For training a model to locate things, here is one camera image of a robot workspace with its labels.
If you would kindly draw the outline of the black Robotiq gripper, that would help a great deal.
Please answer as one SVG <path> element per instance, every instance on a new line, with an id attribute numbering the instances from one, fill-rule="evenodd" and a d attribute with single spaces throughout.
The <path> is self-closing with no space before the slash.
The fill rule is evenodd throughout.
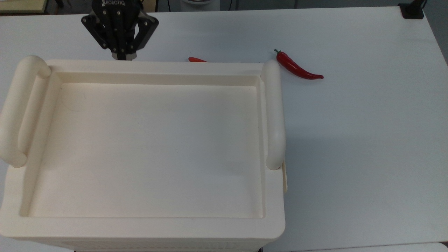
<path id="1" fill-rule="evenodd" d="M 159 24 L 158 19 L 140 11 L 140 0 L 93 0 L 92 13 L 83 16 L 81 22 L 114 59 L 131 61 Z"/>

